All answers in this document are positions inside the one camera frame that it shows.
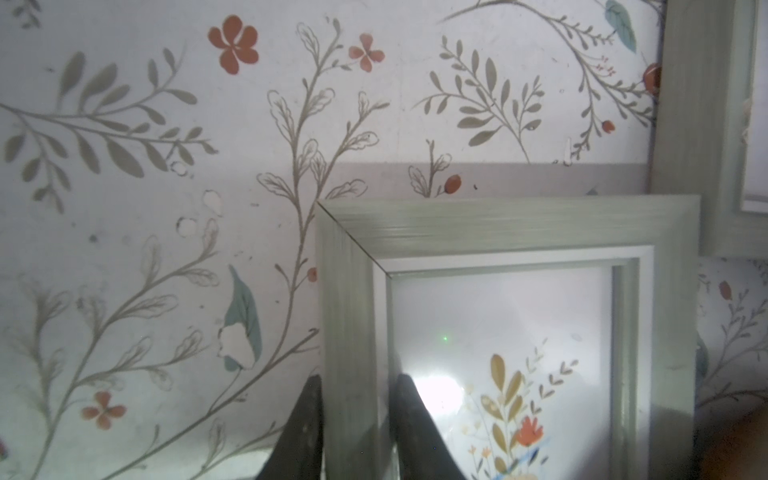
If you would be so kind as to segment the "brown cloth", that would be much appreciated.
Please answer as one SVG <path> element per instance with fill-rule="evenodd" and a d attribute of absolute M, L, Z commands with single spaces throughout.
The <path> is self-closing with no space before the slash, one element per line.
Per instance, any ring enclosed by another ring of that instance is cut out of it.
<path fill-rule="evenodd" d="M 699 479 L 767 480 L 767 406 L 727 429 L 699 466 Z"/>

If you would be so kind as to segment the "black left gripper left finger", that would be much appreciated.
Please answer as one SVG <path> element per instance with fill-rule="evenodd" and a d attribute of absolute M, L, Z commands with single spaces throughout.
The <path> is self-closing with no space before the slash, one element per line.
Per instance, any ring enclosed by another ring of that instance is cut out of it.
<path fill-rule="evenodd" d="M 318 480 L 323 462 L 323 398 L 319 375 L 310 376 L 257 480 Z"/>

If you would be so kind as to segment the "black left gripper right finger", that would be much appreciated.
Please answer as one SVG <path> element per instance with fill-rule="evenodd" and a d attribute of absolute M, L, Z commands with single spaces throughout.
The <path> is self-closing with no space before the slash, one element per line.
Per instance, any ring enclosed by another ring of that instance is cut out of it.
<path fill-rule="evenodd" d="M 405 480 L 465 480 L 415 382 L 399 374 L 390 389 L 390 432 L 396 445 L 399 477 Z"/>

